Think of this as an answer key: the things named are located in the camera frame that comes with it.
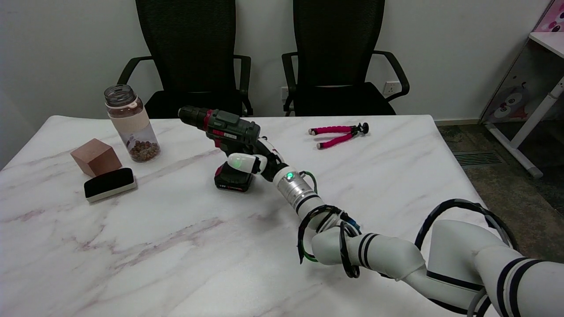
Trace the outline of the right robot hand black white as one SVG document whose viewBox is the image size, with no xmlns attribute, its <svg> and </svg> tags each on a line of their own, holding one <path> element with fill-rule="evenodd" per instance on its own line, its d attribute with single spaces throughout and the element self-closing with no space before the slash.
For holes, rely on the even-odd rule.
<svg viewBox="0 0 564 317">
<path fill-rule="evenodd" d="M 230 168 L 246 174 L 260 174 L 268 182 L 272 182 L 275 175 L 288 166 L 265 136 L 257 139 L 252 153 L 230 154 L 227 164 Z"/>
</svg>

